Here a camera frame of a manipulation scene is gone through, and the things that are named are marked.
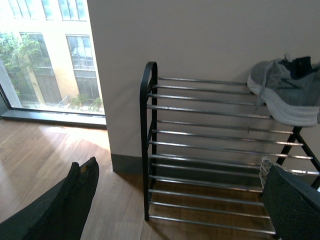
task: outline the hardwood floor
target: hardwood floor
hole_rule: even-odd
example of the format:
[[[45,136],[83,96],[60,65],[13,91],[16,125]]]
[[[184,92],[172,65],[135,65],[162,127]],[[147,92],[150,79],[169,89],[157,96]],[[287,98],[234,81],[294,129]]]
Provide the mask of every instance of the hardwood floor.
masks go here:
[[[0,222],[65,178],[72,162],[81,165],[95,156],[100,175],[82,240],[272,239],[266,234],[160,219],[145,222],[142,176],[113,172],[106,130],[0,120],[0,133]],[[246,223],[230,215],[219,218]]]

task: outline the metal shoe rack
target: metal shoe rack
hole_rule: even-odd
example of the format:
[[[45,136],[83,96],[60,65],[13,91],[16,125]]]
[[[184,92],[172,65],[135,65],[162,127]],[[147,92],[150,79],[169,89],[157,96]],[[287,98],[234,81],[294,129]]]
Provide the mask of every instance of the metal shoe rack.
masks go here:
[[[140,87],[146,221],[152,218],[276,234],[261,202],[261,158],[267,156],[280,165],[287,159],[289,166],[302,166],[294,171],[302,173],[301,178],[316,189],[320,163],[300,135],[301,127],[277,123],[264,104],[253,114],[256,102],[246,83],[158,77],[157,63],[146,65]],[[226,209],[227,204],[235,205],[235,210]],[[246,212],[251,208],[262,208],[261,214]],[[198,218],[173,216],[174,209],[197,211]],[[206,213],[213,217],[202,220]],[[223,224],[211,221],[214,214],[241,220],[235,225]],[[254,222],[269,221],[269,229],[241,224],[252,218]]]

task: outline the building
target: building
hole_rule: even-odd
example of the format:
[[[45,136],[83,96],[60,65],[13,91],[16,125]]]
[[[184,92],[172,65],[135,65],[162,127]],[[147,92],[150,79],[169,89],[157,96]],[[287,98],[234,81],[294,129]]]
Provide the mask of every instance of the building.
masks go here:
[[[85,0],[3,0],[0,32],[39,43],[40,64],[16,89],[23,108],[104,114]]]

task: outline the gray sneaker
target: gray sneaker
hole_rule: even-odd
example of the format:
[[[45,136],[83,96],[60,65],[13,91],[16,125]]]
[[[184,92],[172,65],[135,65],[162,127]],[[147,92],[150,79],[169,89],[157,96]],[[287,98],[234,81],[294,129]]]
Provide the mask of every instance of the gray sneaker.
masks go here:
[[[249,89],[265,101],[278,122],[297,127],[318,123],[320,109],[320,68],[310,57],[276,59],[256,64],[247,80]]]

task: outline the building window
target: building window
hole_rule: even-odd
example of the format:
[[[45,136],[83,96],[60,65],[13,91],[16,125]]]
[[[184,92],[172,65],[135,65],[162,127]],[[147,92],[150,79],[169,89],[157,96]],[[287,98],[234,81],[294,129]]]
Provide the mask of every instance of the building window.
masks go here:
[[[62,19],[87,20],[83,0],[59,0]]]
[[[40,3],[35,0],[9,0],[15,18],[38,19],[42,16]]]
[[[56,19],[57,18],[57,12],[55,12],[55,8],[53,6],[52,0],[41,0],[42,6],[44,9],[44,14],[46,19]]]
[[[87,97],[88,103],[99,98],[95,65],[88,36],[67,35],[74,76],[79,94]]]
[[[46,105],[56,105],[62,98],[44,37],[42,34],[22,33],[21,35],[25,34],[28,34],[31,40],[39,43],[35,56],[30,60],[36,66],[33,73],[41,90],[44,103]]]
[[[73,69],[94,70],[94,61],[88,36],[67,36]]]
[[[16,71],[10,71],[8,75],[23,107],[39,103],[28,73],[21,75]]]
[[[54,75],[36,74],[35,78],[39,84],[45,105],[54,107],[62,101],[57,80]]]
[[[30,60],[38,67],[52,68],[48,50],[42,34],[21,33],[21,35],[24,35],[24,34],[28,34],[30,39],[39,43],[36,56]]]

